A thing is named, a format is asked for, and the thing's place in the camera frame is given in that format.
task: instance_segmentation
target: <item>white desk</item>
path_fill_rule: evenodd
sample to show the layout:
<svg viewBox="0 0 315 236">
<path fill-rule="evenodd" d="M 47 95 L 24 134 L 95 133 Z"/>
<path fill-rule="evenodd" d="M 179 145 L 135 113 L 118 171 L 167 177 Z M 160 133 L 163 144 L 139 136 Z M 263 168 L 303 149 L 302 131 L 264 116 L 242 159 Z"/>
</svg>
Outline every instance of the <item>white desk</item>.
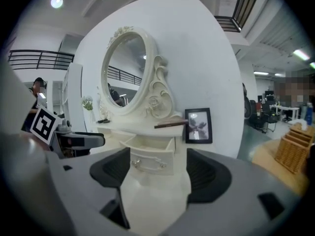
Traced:
<svg viewBox="0 0 315 236">
<path fill-rule="evenodd" d="M 271 105 L 270 108 L 276 108 L 276 114 L 278 114 L 278 109 L 281 110 L 292 110 L 292 120 L 298 119 L 298 110 L 299 108 L 289 108 L 289 107 L 283 107 L 283 106 L 277 106 L 277 105 Z"/>
</svg>

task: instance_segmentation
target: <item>oval mirror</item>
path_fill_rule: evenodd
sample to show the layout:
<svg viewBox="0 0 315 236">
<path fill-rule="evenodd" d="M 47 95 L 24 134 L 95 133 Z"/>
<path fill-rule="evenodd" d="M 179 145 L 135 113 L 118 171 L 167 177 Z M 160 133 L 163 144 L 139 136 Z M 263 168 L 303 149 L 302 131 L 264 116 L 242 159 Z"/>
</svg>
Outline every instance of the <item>oval mirror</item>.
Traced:
<svg viewBox="0 0 315 236">
<path fill-rule="evenodd" d="M 113 104 L 125 107 L 132 101 L 142 82 L 145 64 L 143 39 L 137 34 L 126 35 L 114 50 L 104 71 Z"/>
</svg>

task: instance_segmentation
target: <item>ornate mirror frame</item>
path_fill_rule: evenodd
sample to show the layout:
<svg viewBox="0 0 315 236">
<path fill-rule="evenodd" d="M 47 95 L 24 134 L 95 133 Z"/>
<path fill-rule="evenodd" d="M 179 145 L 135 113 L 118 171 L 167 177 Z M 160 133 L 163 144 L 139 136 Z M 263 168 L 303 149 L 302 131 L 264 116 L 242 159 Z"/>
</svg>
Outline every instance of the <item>ornate mirror frame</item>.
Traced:
<svg viewBox="0 0 315 236">
<path fill-rule="evenodd" d="M 138 92 L 125 107 L 117 106 L 107 86 L 107 70 L 109 61 L 118 45 L 129 35 L 138 35 L 142 38 L 146 49 L 146 64 L 144 74 Z M 167 72 L 166 60 L 158 55 L 158 49 L 154 39 L 143 29 L 137 27 L 119 28 L 114 37 L 111 37 L 107 46 L 107 52 L 101 68 L 101 100 L 103 101 L 109 116 L 127 116 L 137 112 L 142 118 L 151 115 L 156 119 L 164 119 L 172 116 L 181 116 L 175 112 L 174 100 L 169 87 L 164 79 Z"/>
</svg>

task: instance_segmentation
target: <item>ceiling light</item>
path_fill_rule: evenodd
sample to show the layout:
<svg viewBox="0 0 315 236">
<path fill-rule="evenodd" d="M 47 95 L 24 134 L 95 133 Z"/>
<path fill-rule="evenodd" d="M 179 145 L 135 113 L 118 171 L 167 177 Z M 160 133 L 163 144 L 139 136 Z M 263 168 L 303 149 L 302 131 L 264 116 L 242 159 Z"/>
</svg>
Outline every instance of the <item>ceiling light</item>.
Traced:
<svg viewBox="0 0 315 236">
<path fill-rule="evenodd" d="M 264 73 L 264 72 L 254 72 L 254 74 L 258 74 L 258 75 L 268 75 L 269 73 Z"/>
<path fill-rule="evenodd" d="M 295 50 L 293 52 L 293 54 L 295 54 L 296 56 L 300 57 L 302 60 L 308 60 L 310 59 L 309 56 L 307 56 L 305 53 L 303 53 L 301 50 Z"/>
<path fill-rule="evenodd" d="M 46 97 L 44 96 L 44 94 L 42 92 L 39 93 L 40 97 L 42 97 L 43 99 L 46 99 Z"/>
<path fill-rule="evenodd" d="M 55 9 L 60 8 L 63 4 L 63 0 L 51 0 L 50 1 L 51 6 L 53 6 Z"/>
</svg>

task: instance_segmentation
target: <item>open drawer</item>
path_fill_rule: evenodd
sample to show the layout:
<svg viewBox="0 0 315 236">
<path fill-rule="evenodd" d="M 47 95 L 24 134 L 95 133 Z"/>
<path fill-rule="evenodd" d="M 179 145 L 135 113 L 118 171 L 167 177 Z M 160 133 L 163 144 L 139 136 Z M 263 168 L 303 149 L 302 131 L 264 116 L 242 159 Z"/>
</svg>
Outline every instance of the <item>open drawer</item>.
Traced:
<svg viewBox="0 0 315 236">
<path fill-rule="evenodd" d="M 120 143 L 130 148 L 131 165 L 140 171 L 173 175 L 175 138 L 136 135 Z"/>
</svg>

